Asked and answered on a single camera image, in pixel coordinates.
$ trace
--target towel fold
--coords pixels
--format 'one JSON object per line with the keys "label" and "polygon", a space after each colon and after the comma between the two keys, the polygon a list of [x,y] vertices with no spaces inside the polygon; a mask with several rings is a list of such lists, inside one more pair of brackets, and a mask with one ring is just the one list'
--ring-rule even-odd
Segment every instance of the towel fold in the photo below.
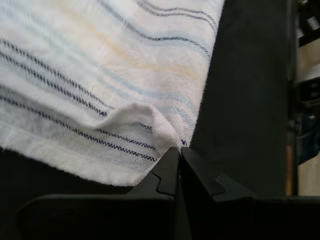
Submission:
{"label": "towel fold", "polygon": [[0,1],[0,146],[136,185],[191,141],[223,3]]}

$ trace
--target light blue stripe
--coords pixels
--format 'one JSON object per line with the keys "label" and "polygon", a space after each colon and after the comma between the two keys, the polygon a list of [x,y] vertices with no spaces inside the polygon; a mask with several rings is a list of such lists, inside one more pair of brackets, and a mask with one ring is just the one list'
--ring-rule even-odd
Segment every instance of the light blue stripe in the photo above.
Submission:
{"label": "light blue stripe", "polygon": [[[145,95],[148,96],[150,98],[154,98],[154,99],[160,99],[160,100],[164,100],[164,99],[171,99],[171,100],[175,100],[178,102],[181,102],[183,104],[185,104],[193,114],[197,114],[198,109],[195,107],[195,105],[193,104],[193,102],[187,98],[184,97],[183,95],[181,95],[178,92],[168,92],[168,93],[161,93],[161,92],[157,92],[157,91],[149,91],[149,90],[144,90],[138,86],[135,86],[133,84],[130,84],[128,82],[128,80],[121,78],[117,75],[115,75],[114,73],[112,73],[109,69],[107,69],[106,67],[101,68],[101,66],[99,66],[92,58],[90,58],[87,54],[85,54],[84,52],[82,52],[81,50],[75,48],[74,46],[72,46],[71,44],[69,44],[62,36],[59,32],[50,29],[50,27],[45,24],[44,22],[42,22],[41,20],[39,20],[38,18],[34,17],[33,15],[31,15],[30,13],[28,13],[26,11],[25,8],[17,5],[16,3],[13,3],[12,1],[8,2],[12,7],[14,7],[15,9],[17,9],[18,11],[20,11],[22,14],[24,14],[25,16],[27,16],[28,18],[30,18],[31,20],[33,20],[36,24],[38,24],[41,28],[43,28],[44,30],[47,30],[48,33],[50,35],[53,35],[54,37],[58,38],[61,42],[63,42],[65,45],[68,46],[68,48],[70,48],[71,50],[73,50],[75,53],[77,53],[78,55],[80,55],[82,58],[84,58],[85,60],[87,60],[92,66],[96,67],[96,68],[100,68],[102,70],[103,73],[105,73],[106,75],[108,75],[109,77],[112,77],[113,79],[115,79],[117,81],[117,83],[121,83],[123,85],[125,85],[128,89],[135,91],[137,93],[139,93],[140,95]],[[52,42],[52,40],[50,40],[50,38],[48,37],[43,37],[45,38],[45,40],[47,42],[49,42],[51,45],[54,45],[54,43]],[[63,49],[61,49],[58,46],[55,46],[56,48],[59,48],[59,52],[61,53],[64,52]]]}
{"label": "light blue stripe", "polygon": [[[121,11],[119,11],[119,8],[115,7],[114,5],[112,6],[114,10],[117,11],[116,14],[118,14],[119,16],[121,16],[121,18],[124,19],[125,24],[130,24],[132,26],[134,26],[134,28],[140,32],[143,33],[145,35],[151,36],[152,38],[162,38],[162,37],[169,37],[169,38],[174,38],[174,37],[182,37],[185,39],[190,39],[195,41],[197,44],[200,44],[202,47],[204,47],[208,52],[210,51],[210,49],[212,49],[212,44],[207,43],[204,41],[203,38],[200,38],[196,35],[192,35],[189,34],[188,32],[182,32],[182,31],[177,31],[177,30],[170,30],[170,31],[164,31],[164,32],[151,32],[145,28],[142,28],[141,26],[139,26],[132,18],[125,18],[124,16],[122,16],[120,14]],[[98,6],[97,9],[102,12],[105,15],[111,15],[111,13],[108,13],[106,10],[102,10],[101,6]],[[112,19],[114,19],[115,21],[117,21],[118,23],[120,23],[121,26],[123,26],[123,22],[119,19],[117,19],[116,17],[113,17]],[[139,40],[144,40],[142,37],[139,37],[136,33],[132,32],[131,30],[127,30],[128,33],[131,33],[134,38],[137,38]],[[210,58],[208,59],[208,55],[204,54],[204,52],[202,50],[200,50],[200,48],[198,48],[197,46],[195,46],[194,44],[187,42],[187,41],[179,41],[179,40],[170,40],[170,41],[149,41],[149,42],[154,42],[154,45],[157,46],[157,43],[160,42],[166,42],[166,46],[170,46],[170,45],[176,45],[176,46],[183,46],[183,47],[187,47],[193,51],[196,51],[198,53],[202,53],[202,56],[205,56],[204,59],[209,62]]]}
{"label": "light blue stripe", "polygon": [[[0,7],[0,13],[4,13],[6,14],[7,17],[11,17],[13,20],[19,22],[20,24],[24,25],[24,27],[34,33],[34,34],[38,34],[39,36],[41,36],[44,40],[46,40],[51,47],[54,47],[55,49],[58,50],[59,53],[61,53],[62,55],[65,53],[65,51],[59,47],[58,45],[56,45],[49,37],[45,36],[44,34],[42,34],[41,32],[37,31],[35,28],[29,26],[29,25],[26,25],[23,21],[20,21],[19,18],[17,18],[17,16],[15,15],[14,12],[12,11],[9,11],[7,9],[5,9],[4,7]],[[71,58],[72,61],[75,61],[75,62],[79,62],[76,58],[72,57],[72,56],[69,56],[67,55],[66,57],[68,58]],[[119,88],[115,87],[115,86],[112,86],[111,84],[109,84],[108,82],[104,81],[102,78],[100,77],[97,77],[98,81],[101,82],[102,84],[104,84],[108,89],[110,89],[112,92],[116,93],[118,96],[120,96],[121,98],[125,99],[125,100],[128,100],[128,101],[139,101],[139,102],[143,102],[143,103],[147,103],[147,101],[141,101],[139,99],[137,99],[136,97],[133,97],[131,95],[129,95],[128,93],[124,92],[124,91],[121,91]],[[183,110],[183,109],[180,109],[178,107],[174,107],[174,110],[170,107],[157,107],[157,109],[160,111],[160,112],[163,112],[162,110],[164,111],[170,111],[170,112],[173,112],[173,113],[176,113],[176,114],[179,114],[182,119],[184,120],[184,122],[191,128],[194,127],[194,122],[192,121],[192,119],[189,117],[189,115]]]}

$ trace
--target striped cloth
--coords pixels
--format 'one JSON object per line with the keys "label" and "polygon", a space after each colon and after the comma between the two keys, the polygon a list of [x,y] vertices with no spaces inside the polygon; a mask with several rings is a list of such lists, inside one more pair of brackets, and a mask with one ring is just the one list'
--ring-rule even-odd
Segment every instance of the striped cloth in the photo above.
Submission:
{"label": "striped cloth", "polygon": [[134,186],[198,117],[223,0],[1,0],[0,146]]}

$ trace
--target black object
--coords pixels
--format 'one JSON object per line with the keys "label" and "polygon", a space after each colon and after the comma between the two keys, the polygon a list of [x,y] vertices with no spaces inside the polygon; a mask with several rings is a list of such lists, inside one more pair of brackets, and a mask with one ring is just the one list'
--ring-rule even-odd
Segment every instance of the black object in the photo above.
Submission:
{"label": "black object", "polygon": [[56,194],[31,201],[17,212],[22,239],[173,239],[179,159],[178,149],[170,148],[127,194]]}
{"label": "black object", "polygon": [[288,224],[289,230],[297,223],[317,221],[320,197],[261,197],[190,148],[183,147],[181,153],[182,188],[193,239],[234,235],[234,225],[247,235],[257,224]]}
{"label": "black object", "polygon": [[320,1],[300,0],[298,2],[300,47],[320,38]]}
{"label": "black object", "polygon": [[291,0],[226,0],[190,148],[265,197],[286,195]]}

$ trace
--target dark gray surface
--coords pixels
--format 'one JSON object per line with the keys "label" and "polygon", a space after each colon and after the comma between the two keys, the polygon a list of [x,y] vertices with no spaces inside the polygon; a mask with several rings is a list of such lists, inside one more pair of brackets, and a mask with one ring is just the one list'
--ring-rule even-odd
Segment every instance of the dark gray surface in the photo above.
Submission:
{"label": "dark gray surface", "polygon": [[226,0],[191,148],[261,197],[286,193],[289,0]]}

